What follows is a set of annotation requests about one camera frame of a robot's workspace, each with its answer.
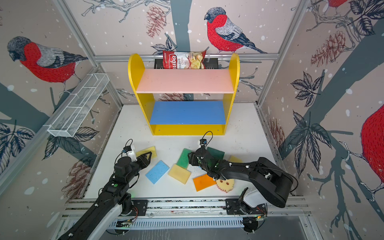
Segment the light green sponge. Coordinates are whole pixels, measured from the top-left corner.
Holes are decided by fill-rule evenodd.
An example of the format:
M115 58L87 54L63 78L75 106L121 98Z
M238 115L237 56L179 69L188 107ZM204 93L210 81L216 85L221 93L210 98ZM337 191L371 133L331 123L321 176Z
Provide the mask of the light green sponge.
M188 154L189 153L192 153L193 151L191 150L188 150L188 149L183 149L176 165L181 167L181 168L184 168L184 169L187 169L188 166L189 166L189 157L188 157Z

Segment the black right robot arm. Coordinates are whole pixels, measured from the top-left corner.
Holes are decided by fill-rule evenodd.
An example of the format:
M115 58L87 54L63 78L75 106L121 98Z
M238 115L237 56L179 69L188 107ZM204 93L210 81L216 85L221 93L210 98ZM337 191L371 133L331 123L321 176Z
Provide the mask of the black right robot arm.
M249 192L244 188L238 199L227 199L228 215L266 214L262 209L267 204L285 208L294 178L267 158L260 157L255 162L232 163L214 158L204 147L188 154L189 164L198 166L215 181L241 180L252 183L256 188Z

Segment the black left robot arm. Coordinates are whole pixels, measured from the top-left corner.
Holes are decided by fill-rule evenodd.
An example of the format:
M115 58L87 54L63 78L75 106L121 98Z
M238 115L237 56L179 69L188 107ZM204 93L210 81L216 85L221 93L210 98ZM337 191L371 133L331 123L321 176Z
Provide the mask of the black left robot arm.
M152 152L137 157L121 157L114 165L114 173L86 213L63 235L60 240L98 240L110 224L120 215L134 218L146 215L148 200L133 200L128 190L140 171L151 163Z

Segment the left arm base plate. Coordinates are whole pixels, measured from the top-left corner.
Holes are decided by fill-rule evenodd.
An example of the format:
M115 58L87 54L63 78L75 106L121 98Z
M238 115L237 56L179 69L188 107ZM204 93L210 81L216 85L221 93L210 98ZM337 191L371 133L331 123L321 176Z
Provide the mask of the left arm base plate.
M146 215L148 203L148 200L125 200L120 216L143 217Z

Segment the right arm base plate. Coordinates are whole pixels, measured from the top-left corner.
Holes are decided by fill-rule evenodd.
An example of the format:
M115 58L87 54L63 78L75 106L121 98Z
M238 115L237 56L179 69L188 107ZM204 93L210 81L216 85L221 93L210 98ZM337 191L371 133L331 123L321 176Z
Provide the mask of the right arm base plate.
M267 215L267 205L261 204L256 207L248 206L244 201L239 199L225 199L224 209L227 215Z

